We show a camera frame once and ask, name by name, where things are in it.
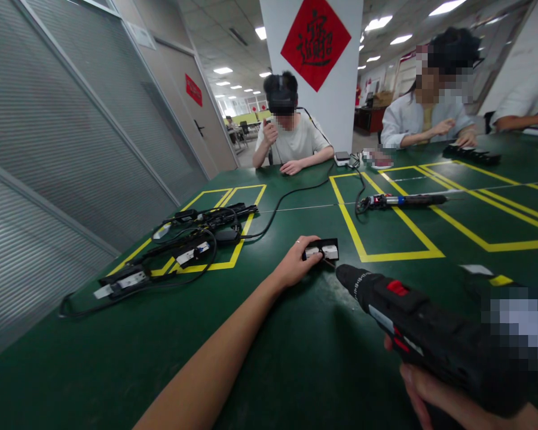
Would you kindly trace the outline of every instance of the hand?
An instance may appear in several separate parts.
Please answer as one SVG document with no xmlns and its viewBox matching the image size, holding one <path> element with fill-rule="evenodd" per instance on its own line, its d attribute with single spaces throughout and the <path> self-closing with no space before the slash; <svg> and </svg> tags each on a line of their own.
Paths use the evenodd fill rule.
<svg viewBox="0 0 538 430">
<path fill-rule="evenodd" d="M 444 136 L 448 134 L 451 128 L 456 125 L 456 121 L 452 118 L 445 119 L 444 121 L 439 122 L 433 128 L 428 131 L 430 137 L 435 136 Z"/>
<path fill-rule="evenodd" d="M 281 166 L 281 173 L 285 173 L 293 176 L 296 173 L 299 173 L 305 168 L 305 165 L 302 160 L 292 160 L 288 161 Z"/>
<path fill-rule="evenodd" d="M 269 146 L 271 146 L 277 140 L 277 126 L 272 123 L 267 123 L 267 119 L 263 119 L 263 135 L 265 136 L 265 141 Z"/>
<path fill-rule="evenodd" d="M 476 131 L 473 129 L 466 130 L 460 133 L 458 139 L 456 140 L 458 146 L 463 148 L 465 146 L 476 146 Z"/>
<path fill-rule="evenodd" d="M 319 240 L 318 236 L 301 236 L 291 247 L 287 255 L 270 275 L 281 288 L 292 287 L 303 279 L 310 268 L 323 258 L 322 253 L 316 253 L 303 261 L 302 255 L 309 243 Z"/>
<path fill-rule="evenodd" d="M 393 349 L 388 335 L 384 337 L 384 348 Z M 465 394 L 441 382 L 418 367 L 401 364 L 401 376 L 423 430 L 433 430 L 424 402 L 442 409 L 458 421 L 466 430 L 525 430 L 538 428 L 538 409 L 528 403 L 515 417 L 504 419 L 486 412 Z"/>
</svg>

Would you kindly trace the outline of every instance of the red banner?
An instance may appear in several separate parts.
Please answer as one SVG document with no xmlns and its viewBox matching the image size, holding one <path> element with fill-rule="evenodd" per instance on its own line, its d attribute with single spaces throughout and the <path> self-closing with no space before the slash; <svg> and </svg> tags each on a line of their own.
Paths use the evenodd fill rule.
<svg viewBox="0 0 538 430">
<path fill-rule="evenodd" d="M 201 97 L 201 90 L 197 86 L 197 84 L 191 79 L 187 73 L 185 74 L 185 91 L 189 94 L 189 96 L 195 100 L 195 102 L 203 107 L 203 99 Z"/>
<path fill-rule="evenodd" d="M 326 0 L 304 0 L 281 55 L 319 91 L 349 40 L 351 35 Z"/>
</svg>

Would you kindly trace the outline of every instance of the green table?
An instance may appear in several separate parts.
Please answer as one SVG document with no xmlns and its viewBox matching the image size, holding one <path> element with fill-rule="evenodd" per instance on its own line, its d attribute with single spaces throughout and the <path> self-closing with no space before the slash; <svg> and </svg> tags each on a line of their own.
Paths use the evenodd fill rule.
<svg viewBox="0 0 538 430">
<path fill-rule="evenodd" d="M 538 185 L 519 185 L 538 182 L 538 138 L 488 136 L 481 146 L 502 153 L 502 163 L 475 170 L 448 162 L 425 170 L 410 166 L 449 161 L 441 157 L 443 145 L 396 152 L 397 170 L 386 176 L 363 170 L 374 182 L 368 194 L 373 188 L 413 194 L 512 186 L 459 193 L 454 196 L 462 200 L 436 211 L 375 211 L 358 221 L 353 202 L 360 181 L 335 166 L 332 183 L 287 197 L 262 239 L 245 242 L 239 252 L 222 249 L 215 270 L 195 283 L 140 294 L 80 320 L 59 320 L 53 312 L 0 356 L 0 429 L 131 428 L 300 235 L 336 237 L 341 263 L 399 278 L 473 318 L 479 306 L 463 290 L 459 264 L 483 264 L 538 286 Z M 278 167 L 226 172 L 191 207 L 258 200 L 261 213 L 249 226 L 255 233 L 282 194 L 321 182 L 328 167 L 294 177 L 281 176 Z M 173 267 L 165 260 L 155 270 Z M 94 305 L 96 288 L 92 280 L 77 294 L 77 306 Z M 335 275 L 314 270 L 268 317 L 216 428 L 420 428 L 398 364 L 397 355 L 383 349 L 383 332 Z M 538 394 L 533 401 L 538 406 Z"/>
</svg>

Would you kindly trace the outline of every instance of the electric drill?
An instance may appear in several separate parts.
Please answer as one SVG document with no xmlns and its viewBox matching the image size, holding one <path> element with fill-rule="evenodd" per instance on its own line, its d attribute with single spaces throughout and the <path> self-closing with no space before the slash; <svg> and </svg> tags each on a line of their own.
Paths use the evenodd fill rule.
<svg viewBox="0 0 538 430">
<path fill-rule="evenodd" d="M 413 364 L 463 391 L 486 411 L 505 418 L 527 403 L 527 379 L 508 357 L 498 357 L 484 325 L 445 312 L 400 281 L 349 265 L 337 279 Z M 462 427 L 426 403 L 435 430 Z"/>
</svg>

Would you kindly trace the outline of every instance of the chinese character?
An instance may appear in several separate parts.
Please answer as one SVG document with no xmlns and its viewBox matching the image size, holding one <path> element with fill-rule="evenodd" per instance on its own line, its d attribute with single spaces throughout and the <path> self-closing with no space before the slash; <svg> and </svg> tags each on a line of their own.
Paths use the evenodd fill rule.
<svg viewBox="0 0 538 430">
<path fill-rule="evenodd" d="M 307 24 L 307 38 L 299 34 L 300 43 L 297 50 L 301 52 L 304 65 L 325 66 L 331 59 L 326 58 L 333 50 L 333 34 L 327 33 L 323 25 L 327 21 L 326 16 L 317 16 L 313 10 L 313 20 Z"/>
</svg>

